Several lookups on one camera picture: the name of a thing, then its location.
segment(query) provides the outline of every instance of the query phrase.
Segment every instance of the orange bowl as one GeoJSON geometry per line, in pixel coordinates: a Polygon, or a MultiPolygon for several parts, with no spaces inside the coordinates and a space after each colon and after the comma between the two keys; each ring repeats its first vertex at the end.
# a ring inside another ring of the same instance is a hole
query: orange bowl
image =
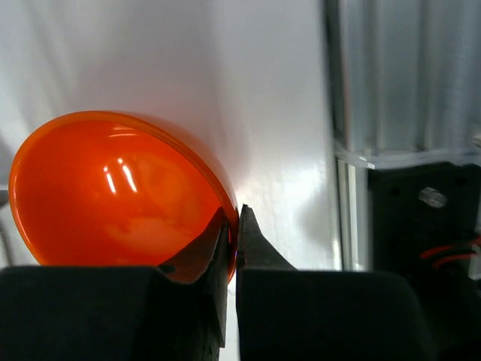
{"type": "Polygon", "coordinates": [[[84,111],[51,120],[18,150],[9,199],[42,265],[158,265],[222,207],[234,271],[238,212],[222,166],[156,117],[84,111]]]}

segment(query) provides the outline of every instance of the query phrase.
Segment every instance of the white surface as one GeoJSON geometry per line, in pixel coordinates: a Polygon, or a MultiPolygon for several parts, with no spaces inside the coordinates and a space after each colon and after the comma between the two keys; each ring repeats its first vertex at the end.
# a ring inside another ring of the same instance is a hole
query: white surface
{"type": "MultiPolygon", "coordinates": [[[[4,0],[0,183],[53,117],[156,114],[210,146],[293,265],[338,268],[319,19],[315,0],[4,0]]],[[[234,289],[223,360],[237,359],[234,289]]]]}

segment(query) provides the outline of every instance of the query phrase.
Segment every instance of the orange plastic bowl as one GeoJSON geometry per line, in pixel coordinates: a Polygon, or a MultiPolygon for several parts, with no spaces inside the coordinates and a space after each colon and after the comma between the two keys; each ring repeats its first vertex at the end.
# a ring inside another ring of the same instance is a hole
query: orange plastic bowl
{"type": "Polygon", "coordinates": [[[230,183],[198,140],[159,118],[84,111],[46,123],[15,156],[9,198],[43,265],[158,265],[223,207],[234,270],[230,183]]]}

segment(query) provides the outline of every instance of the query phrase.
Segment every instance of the bowl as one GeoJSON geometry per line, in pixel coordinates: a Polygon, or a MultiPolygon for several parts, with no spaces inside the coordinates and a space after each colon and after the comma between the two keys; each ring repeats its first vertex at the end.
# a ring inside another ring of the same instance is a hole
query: bowl
{"type": "Polygon", "coordinates": [[[51,120],[18,150],[9,200],[42,265],[158,265],[222,207],[234,272],[231,184],[198,139],[157,117],[83,111],[51,120]]]}

